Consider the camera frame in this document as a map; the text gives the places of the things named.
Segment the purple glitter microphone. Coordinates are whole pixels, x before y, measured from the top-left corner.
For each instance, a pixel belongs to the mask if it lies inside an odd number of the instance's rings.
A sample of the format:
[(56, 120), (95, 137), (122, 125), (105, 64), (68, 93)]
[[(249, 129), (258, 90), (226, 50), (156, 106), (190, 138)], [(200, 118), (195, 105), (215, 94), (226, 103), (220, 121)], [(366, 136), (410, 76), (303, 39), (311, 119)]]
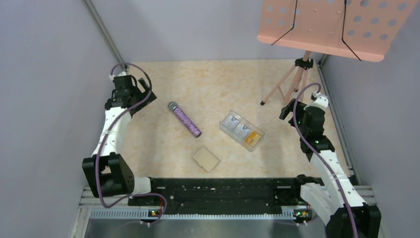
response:
[(168, 103), (168, 109), (172, 111), (179, 121), (193, 134), (195, 138), (202, 135), (200, 129), (193, 123), (187, 114), (179, 107), (175, 101)]

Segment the clear plastic card tray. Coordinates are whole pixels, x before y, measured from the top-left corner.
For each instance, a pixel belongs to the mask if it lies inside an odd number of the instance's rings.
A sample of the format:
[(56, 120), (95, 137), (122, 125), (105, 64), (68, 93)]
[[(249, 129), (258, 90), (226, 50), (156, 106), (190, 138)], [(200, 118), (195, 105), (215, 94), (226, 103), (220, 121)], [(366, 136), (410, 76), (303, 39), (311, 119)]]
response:
[(230, 110), (228, 115), (219, 122), (219, 129), (249, 152), (257, 148), (265, 135), (263, 130), (233, 110)]

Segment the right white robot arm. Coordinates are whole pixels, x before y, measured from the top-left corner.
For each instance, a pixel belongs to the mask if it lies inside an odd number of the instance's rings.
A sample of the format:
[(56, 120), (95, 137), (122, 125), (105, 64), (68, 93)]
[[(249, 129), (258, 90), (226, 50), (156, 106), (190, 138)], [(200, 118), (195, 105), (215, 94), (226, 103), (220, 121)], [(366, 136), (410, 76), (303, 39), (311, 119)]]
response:
[(324, 135), (325, 111), (328, 99), (314, 93), (309, 105), (293, 98), (282, 108), (279, 118), (289, 113), (289, 124), (296, 128), (300, 148), (319, 172), (322, 184), (300, 175), (290, 197), (296, 204), (308, 203), (325, 225), (328, 238), (366, 238), (379, 236), (381, 212), (357, 192), (342, 169), (331, 141)]

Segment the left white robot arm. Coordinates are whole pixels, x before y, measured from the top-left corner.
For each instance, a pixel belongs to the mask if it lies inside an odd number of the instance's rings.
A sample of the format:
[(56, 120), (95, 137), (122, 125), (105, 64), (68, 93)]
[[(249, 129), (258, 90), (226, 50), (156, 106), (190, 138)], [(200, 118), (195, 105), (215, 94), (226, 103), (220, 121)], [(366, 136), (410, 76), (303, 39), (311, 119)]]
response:
[(82, 169), (94, 197), (98, 190), (103, 197), (140, 194), (147, 205), (158, 201), (159, 192), (151, 187), (148, 177), (137, 177), (121, 155), (128, 124), (133, 115), (157, 97), (147, 83), (149, 78), (136, 79), (121, 73), (113, 78), (115, 89), (105, 103), (105, 123), (100, 140), (91, 157), (82, 162)]

